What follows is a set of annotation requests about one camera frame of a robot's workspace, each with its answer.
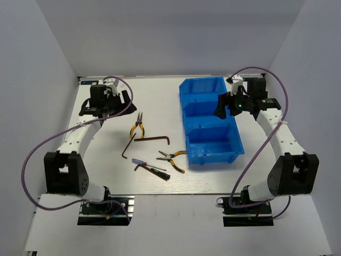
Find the yellow pliers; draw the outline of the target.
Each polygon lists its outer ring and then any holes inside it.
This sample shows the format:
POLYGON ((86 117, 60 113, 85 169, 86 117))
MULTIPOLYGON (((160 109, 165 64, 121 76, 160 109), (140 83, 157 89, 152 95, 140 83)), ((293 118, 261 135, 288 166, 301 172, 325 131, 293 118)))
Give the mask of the yellow pliers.
POLYGON ((129 137, 132 138, 134 135, 134 131, 137 127, 141 129, 141 138, 144 138, 145 136, 145 129, 142 123, 142 118, 143 118, 143 112, 139 112, 135 124, 132 126, 129 137))
POLYGON ((185 170, 184 170, 184 169, 178 167, 178 166, 175 164, 173 158, 175 158, 175 157, 177 157, 177 156, 179 156, 179 155, 186 155, 186 154, 187 154, 187 151, 186 151, 186 150, 177 151, 177 152, 175 152, 175 153, 173 153, 173 154, 168 154, 168 153, 162 152, 162 151, 160 151, 160 150, 159 150, 158 152, 159 152, 160 154, 162 154, 162 157, 157 157, 156 160, 167 161, 167 162, 169 162, 169 163, 172 165, 172 167, 173 167, 177 172, 182 173, 182 174, 185 173, 185 170))

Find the small brown hex key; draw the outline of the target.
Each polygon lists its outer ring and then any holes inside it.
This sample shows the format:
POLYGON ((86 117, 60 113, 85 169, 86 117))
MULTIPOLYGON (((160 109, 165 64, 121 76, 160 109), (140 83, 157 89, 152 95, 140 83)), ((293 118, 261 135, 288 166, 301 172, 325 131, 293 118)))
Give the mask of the small brown hex key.
POLYGON ((162 171, 160 171, 160 170, 157 170, 157 169, 155 169, 155 168, 152 168, 152 167, 148 167, 148 166, 146 166, 146 165, 141 165, 141 164, 139 164, 139 165, 137 165, 135 168, 134 168, 134 171, 136 171, 138 168, 144 168, 145 170, 148 170, 148 171, 153 171, 153 172, 162 172, 162 171))

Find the black green screwdriver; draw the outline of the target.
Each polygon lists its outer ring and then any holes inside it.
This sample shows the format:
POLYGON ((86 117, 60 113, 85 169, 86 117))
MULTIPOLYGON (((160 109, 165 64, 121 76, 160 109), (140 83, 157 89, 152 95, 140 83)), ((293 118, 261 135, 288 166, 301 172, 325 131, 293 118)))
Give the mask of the black green screwdriver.
POLYGON ((161 172, 157 169, 154 169, 154 168, 148 168, 147 167, 147 170, 151 173, 153 173, 154 175, 158 176, 159 178, 165 180, 165 181, 168 181, 170 179, 170 175, 165 173, 165 172, 161 172))

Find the long brown hex key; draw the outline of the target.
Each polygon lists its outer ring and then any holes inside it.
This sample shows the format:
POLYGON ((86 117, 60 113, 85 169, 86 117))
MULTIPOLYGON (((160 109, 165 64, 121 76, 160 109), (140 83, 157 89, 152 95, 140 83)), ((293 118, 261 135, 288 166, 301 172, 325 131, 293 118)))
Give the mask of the long brown hex key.
POLYGON ((157 137, 144 137, 144 138, 138 138, 134 139, 134 141, 139 142, 139 141, 153 141, 153 140, 166 140, 167 145, 170 145, 170 139, 168 136, 157 136, 157 137))

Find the clear blue handle screwdriver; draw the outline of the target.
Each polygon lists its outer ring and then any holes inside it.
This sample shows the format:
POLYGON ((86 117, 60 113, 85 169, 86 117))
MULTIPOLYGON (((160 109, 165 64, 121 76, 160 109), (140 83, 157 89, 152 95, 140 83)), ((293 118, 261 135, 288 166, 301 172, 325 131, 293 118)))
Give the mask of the clear blue handle screwdriver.
POLYGON ((136 158, 132 158, 132 163, 134 163, 136 165, 145 165, 145 166, 153 167, 152 165, 149 165, 146 162, 139 160, 139 159, 136 159, 136 158))

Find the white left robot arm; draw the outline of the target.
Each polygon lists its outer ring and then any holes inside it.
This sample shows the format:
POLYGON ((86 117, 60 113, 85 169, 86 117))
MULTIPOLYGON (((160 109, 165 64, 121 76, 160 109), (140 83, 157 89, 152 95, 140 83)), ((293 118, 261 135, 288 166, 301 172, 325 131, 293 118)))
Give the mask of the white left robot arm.
POLYGON ((94 206, 102 213, 111 210, 113 201, 107 196, 105 186, 90 182, 83 157, 105 117, 128 115, 136 111, 128 92, 118 92, 117 86, 117 79, 91 85, 90 97, 83 102, 79 112, 79 128, 71 131, 55 152, 46 153, 44 157, 48 193, 74 195, 94 201, 94 206))

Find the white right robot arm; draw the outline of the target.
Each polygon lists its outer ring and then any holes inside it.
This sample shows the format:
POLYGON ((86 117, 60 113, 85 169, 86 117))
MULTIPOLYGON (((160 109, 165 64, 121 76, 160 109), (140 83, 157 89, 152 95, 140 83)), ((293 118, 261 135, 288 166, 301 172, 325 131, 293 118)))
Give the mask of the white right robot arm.
POLYGON ((229 206, 254 212, 261 204, 281 196, 308 195, 312 192, 319 159, 299 145, 285 122, 285 113, 275 98, 252 97, 238 92, 218 96, 215 116, 225 119, 243 111, 253 115, 265 132, 264 145, 270 144, 277 158, 267 178, 249 185, 240 193, 240 202, 229 206))

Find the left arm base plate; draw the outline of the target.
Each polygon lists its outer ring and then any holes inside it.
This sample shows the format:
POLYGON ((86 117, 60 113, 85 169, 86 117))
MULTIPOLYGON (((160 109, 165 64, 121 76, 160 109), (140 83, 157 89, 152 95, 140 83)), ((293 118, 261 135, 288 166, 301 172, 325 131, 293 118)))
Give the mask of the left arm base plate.
POLYGON ((82 203, 78 215, 78 226, 128 226, 134 212, 135 196, 110 195, 108 200, 119 203, 91 204, 82 203))

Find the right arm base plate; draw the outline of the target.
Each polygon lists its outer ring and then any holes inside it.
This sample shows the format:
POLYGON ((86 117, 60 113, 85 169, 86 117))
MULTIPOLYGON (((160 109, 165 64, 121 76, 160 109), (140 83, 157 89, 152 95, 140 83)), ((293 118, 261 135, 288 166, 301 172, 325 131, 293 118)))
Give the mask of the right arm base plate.
POLYGON ((274 226, 269 203, 255 207, 234 209, 229 205, 229 197, 219 197, 217 206, 223 209, 224 227, 269 227, 274 226))

